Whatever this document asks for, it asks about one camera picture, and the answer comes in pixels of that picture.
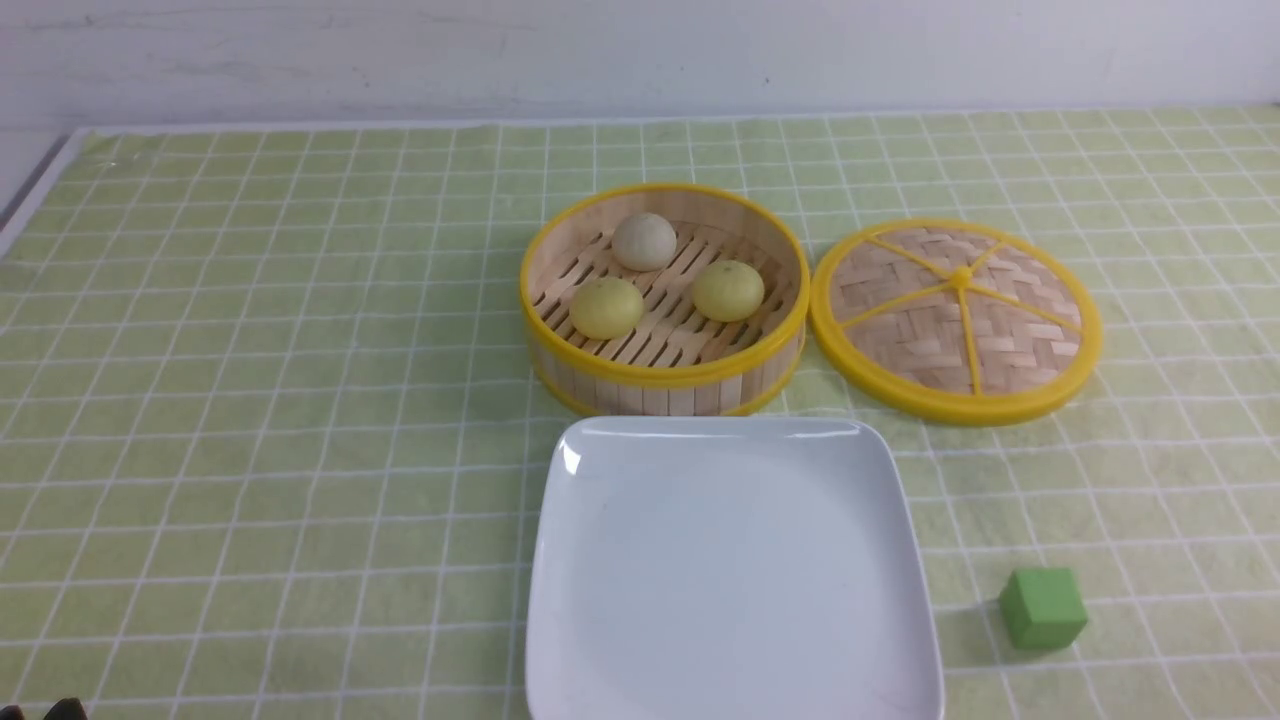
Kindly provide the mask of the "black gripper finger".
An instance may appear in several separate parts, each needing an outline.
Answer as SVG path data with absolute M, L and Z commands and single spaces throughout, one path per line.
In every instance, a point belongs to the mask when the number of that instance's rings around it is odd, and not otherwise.
M 44 715 L 44 720 L 88 720 L 88 714 L 79 700 L 59 700 Z

